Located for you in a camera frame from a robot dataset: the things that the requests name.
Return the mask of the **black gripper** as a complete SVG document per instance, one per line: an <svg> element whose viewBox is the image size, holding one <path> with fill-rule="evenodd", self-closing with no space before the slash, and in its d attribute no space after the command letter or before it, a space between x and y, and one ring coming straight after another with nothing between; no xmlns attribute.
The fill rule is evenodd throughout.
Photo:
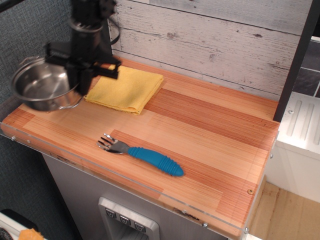
<svg viewBox="0 0 320 240"><path fill-rule="evenodd" d="M101 41L102 23L70 22L69 25L71 40L47 43L45 61L65 67L70 89L85 96L93 76L117 79L121 62L108 49L111 43Z"/></svg>

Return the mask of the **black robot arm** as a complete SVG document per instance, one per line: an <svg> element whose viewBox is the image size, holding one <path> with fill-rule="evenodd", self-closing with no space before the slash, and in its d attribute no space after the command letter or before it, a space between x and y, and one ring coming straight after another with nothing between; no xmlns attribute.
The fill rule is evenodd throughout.
<svg viewBox="0 0 320 240"><path fill-rule="evenodd" d="M108 21L115 13L114 0L73 0L69 19L71 40L49 42L45 61L63 66L69 85L82 96L96 76L118 78L121 61L112 54Z"/></svg>

